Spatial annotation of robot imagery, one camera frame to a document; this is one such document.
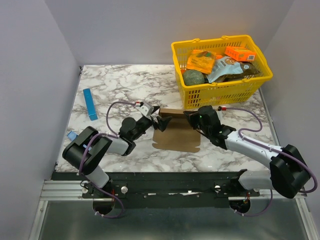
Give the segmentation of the brown cardboard box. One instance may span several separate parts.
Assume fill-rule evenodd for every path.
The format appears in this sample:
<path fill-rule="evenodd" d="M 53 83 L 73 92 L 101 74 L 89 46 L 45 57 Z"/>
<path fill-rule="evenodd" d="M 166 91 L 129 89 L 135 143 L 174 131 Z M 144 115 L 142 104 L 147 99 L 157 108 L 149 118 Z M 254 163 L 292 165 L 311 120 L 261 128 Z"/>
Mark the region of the brown cardboard box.
<path fill-rule="evenodd" d="M 201 135 L 190 126 L 182 109 L 161 108 L 159 116 L 172 119 L 165 131 L 154 131 L 152 139 L 154 148 L 185 153 L 200 151 Z"/>

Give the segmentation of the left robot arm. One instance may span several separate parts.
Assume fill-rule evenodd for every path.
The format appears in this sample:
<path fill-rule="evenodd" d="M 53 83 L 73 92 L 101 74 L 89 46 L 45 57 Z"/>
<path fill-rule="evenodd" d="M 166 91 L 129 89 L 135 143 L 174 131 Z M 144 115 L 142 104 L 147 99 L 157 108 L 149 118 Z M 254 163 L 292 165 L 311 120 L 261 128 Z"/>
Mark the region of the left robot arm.
<path fill-rule="evenodd" d="M 99 166 L 106 153 L 127 156 L 136 147 L 135 140 L 146 133 L 149 128 L 164 132 L 172 116 L 156 118 L 152 114 L 159 106 L 143 104 L 139 107 L 142 117 L 135 120 L 126 117 L 116 136 L 99 133 L 95 128 L 86 127 L 62 152 L 62 157 L 85 176 L 93 185 L 93 191 L 101 198 L 111 191 L 111 178 Z"/>

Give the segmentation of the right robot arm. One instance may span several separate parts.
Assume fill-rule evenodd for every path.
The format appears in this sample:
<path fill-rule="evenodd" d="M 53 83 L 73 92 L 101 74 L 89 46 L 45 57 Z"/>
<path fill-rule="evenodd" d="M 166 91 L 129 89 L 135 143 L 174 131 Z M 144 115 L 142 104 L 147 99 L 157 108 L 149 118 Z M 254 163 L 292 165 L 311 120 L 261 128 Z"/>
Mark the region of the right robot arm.
<path fill-rule="evenodd" d="M 267 170 L 245 170 L 238 179 L 230 183 L 230 191 L 241 196 L 247 190 L 275 190 L 285 198 L 292 199 L 297 193 L 308 193 L 305 184 L 313 179 L 313 192 L 318 181 L 306 165 L 299 150 L 288 144 L 285 147 L 267 144 L 245 134 L 246 128 L 239 130 L 222 124 L 218 111 L 206 105 L 196 111 L 184 111 L 190 126 L 206 137 L 213 145 L 237 152 L 265 166 Z"/>

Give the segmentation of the orange carton box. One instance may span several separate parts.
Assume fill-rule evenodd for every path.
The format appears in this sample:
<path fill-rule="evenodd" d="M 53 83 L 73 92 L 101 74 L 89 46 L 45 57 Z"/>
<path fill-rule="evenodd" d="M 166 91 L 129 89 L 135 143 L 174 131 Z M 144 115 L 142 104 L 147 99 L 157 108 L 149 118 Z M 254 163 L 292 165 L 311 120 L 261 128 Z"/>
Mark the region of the orange carton box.
<path fill-rule="evenodd" d="M 256 58 L 256 52 L 238 46 L 227 46 L 224 54 L 238 62 L 253 62 Z"/>

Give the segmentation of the yellow plastic basket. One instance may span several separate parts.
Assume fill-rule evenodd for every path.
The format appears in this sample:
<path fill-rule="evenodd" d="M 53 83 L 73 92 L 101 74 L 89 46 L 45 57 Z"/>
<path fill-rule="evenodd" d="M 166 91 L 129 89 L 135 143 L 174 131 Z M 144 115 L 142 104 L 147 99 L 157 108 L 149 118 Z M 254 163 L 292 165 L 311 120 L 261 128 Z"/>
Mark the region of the yellow plastic basket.
<path fill-rule="evenodd" d="M 226 47 L 244 47 L 256 53 L 253 65 L 259 74 L 220 83 L 186 86 L 181 70 L 187 69 L 187 60 L 193 50 L 206 50 L 221 55 Z M 273 78 L 268 62 L 250 35 L 223 35 L 220 38 L 175 41 L 171 44 L 175 78 L 184 109 L 205 105 L 226 105 L 247 101 L 265 82 Z"/>

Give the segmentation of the green round melon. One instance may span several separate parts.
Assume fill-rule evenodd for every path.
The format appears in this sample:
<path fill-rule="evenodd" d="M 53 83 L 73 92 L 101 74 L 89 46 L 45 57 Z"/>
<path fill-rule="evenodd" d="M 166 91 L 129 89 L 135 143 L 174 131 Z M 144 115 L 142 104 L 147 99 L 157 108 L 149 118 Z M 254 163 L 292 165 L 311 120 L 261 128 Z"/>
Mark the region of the green round melon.
<path fill-rule="evenodd" d="M 205 83 L 204 75 L 197 70 L 189 69 L 186 70 L 183 74 L 183 81 L 186 86 L 201 85 Z"/>

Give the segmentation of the orange snack pouch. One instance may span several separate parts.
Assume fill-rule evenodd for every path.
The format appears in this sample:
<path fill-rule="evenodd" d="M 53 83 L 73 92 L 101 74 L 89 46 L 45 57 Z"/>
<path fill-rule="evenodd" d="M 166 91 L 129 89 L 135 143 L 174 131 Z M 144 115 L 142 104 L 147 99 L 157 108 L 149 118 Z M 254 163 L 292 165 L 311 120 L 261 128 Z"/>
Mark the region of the orange snack pouch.
<path fill-rule="evenodd" d="M 216 53 L 208 50 L 194 49 L 188 57 L 186 68 L 209 75 L 216 62 Z"/>

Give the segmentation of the light blue snack bag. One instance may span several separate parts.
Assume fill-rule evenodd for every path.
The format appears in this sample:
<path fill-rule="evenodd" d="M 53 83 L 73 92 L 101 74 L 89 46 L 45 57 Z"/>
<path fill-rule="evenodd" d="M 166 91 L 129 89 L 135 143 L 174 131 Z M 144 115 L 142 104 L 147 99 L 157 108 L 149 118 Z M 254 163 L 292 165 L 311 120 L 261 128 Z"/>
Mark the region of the light blue snack bag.
<path fill-rule="evenodd" d="M 211 73 L 207 75 L 207 80 L 211 84 L 224 75 L 237 75 L 243 73 L 244 71 L 239 61 L 236 61 L 229 56 L 224 56 L 215 61 Z"/>

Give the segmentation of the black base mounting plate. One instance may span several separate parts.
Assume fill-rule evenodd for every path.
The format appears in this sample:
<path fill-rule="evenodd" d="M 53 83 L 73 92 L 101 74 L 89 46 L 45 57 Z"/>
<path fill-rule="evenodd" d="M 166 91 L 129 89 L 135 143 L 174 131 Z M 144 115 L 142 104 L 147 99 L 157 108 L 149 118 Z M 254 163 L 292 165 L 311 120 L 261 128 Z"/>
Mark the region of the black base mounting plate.
<path fill-rule="evenodd" d="M 116 208 L 173 209 L 229 208 L 246 211 L 250 200 L 269 197 L 270 190 L 243 188 L 239 172 L 110 172 L 111 181 L 99 191 L 75 172 L 55 172 L 53 181 L 80 182 L 84 199 L 107 200 L 115 195 Z"/>

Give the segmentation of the long blue bar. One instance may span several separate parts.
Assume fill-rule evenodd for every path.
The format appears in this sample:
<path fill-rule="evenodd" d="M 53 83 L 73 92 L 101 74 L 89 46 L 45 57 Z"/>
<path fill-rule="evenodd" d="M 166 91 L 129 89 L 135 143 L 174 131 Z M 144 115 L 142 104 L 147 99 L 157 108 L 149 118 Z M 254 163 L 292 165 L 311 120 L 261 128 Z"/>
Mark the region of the long blue bar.
<path fill-rule="evenodd" d="M 89 119 L 91 121 L 97 120 L 98 116 L 97 116 L 97 112 L 96 112 L 96 109 L 95 109 L 95 104 L 94 104 L 94 101 L 93 101 L 93 96 L 92 96 L 91 90 L 89 88 L 85 88 L 83 90 L 83 96 L 84 96 L 84 100 L 85 100 L 85 104 L 86 104 L 86 108 L 87 108 L 87 113 L 88 113 Z"/>

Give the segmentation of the small blue block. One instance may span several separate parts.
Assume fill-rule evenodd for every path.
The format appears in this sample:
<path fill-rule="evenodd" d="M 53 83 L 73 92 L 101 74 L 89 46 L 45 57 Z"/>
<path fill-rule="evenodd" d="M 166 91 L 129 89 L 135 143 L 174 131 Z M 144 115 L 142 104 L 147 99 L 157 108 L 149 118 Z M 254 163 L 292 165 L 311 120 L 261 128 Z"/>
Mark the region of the small blue block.
<path fill-rule="evenodd" d="M 66 136 L 70 141 L 74 141 L 77 138 L 78 134 L 74 131 L 70 131 Z"/>

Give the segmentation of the dark brown snack bag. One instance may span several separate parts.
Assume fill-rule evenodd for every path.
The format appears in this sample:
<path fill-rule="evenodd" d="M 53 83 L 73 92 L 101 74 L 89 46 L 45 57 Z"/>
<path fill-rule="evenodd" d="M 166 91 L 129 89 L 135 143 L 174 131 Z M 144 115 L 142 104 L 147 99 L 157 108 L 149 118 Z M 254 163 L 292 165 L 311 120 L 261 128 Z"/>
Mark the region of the dark brown snack bag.
<path fill-rule="evenodd" d="M 231 82 L 247 78 L 253 78 L 261 72 L 251 62 L 238 62 L 229 66 L 226 74 L 218 77 L 217 82 Z"/>

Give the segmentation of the aluminium frame rail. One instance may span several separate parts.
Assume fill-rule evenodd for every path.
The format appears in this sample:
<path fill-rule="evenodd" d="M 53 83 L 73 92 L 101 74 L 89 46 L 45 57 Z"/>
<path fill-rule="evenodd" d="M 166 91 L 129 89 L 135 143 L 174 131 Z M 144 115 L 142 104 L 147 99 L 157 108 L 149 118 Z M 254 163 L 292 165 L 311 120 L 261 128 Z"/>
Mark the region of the aluminium frame rail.
<path fill-rule="evenodd" d="M 32 240 L 316 240 L 303 197 L 274 195 L 269 210 L 243 217 L 231 209 L 128 210 L 120 219 L 95 216 L 78 181 L 43 184 Z"/>

